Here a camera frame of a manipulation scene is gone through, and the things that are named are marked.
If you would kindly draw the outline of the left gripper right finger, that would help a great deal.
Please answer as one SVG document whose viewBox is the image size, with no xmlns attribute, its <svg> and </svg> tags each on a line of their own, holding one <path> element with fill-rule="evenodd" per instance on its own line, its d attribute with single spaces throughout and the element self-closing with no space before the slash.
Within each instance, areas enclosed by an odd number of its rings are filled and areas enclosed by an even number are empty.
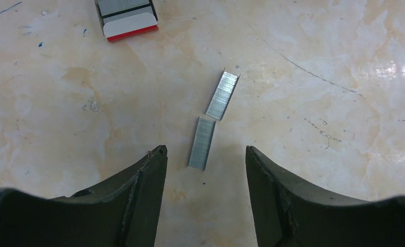
<svg viewBox="0 0 405 247">
<path fill-rule="evenodd" d="M 405 246 L 405 196 L 369 202 L 314 185 L 246 148 L 259 246 Z"/>
</svg>

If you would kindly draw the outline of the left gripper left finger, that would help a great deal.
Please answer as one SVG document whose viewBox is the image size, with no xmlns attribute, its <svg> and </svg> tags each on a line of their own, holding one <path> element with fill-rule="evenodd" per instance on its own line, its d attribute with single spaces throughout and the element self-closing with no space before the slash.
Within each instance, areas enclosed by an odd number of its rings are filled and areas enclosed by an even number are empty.
<svg viewBox="0 0 405 247">
<path fill-rule="evenodd" d="M 167 148 L 70 197 L 0 188 L 0 246 L 154 246 Z"/>
</svg>

